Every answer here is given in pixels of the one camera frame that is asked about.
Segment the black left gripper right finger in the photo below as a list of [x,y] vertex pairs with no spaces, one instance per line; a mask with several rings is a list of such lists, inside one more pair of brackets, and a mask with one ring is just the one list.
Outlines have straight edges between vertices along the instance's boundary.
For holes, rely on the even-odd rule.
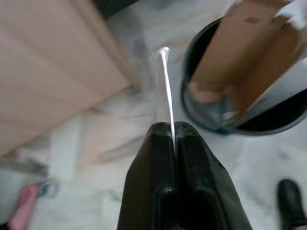
[[179,223],[184,230],[250,230],[232,179],[198,131],[175,123]]

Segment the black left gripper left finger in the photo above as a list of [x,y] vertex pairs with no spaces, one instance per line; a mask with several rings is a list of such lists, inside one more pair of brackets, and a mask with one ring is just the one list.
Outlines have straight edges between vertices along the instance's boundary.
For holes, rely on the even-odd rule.
[[170,125],[150,126],[125,179],[117,229],[177,227],[176,159]]

